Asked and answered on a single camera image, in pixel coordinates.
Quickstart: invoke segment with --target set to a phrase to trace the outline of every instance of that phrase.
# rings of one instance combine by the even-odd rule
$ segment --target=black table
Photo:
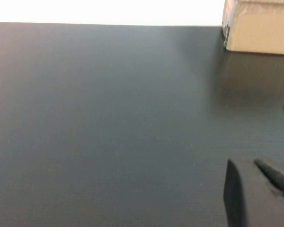
[[[284,57],[222,43],[0,23],[0,227],[227,226],[227,159],[284,163]]]

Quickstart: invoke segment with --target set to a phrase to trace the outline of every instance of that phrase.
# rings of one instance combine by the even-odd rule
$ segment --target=brown cardboard box
[[[284,0],[225,0],[222,24],[227,50],[284,54]]]

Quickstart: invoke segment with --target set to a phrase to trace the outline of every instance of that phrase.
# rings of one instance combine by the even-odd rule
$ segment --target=desk surface
[[[284,162],[284,57],[219,27],[0,23],[0,227],[227,226],[227,159]]]

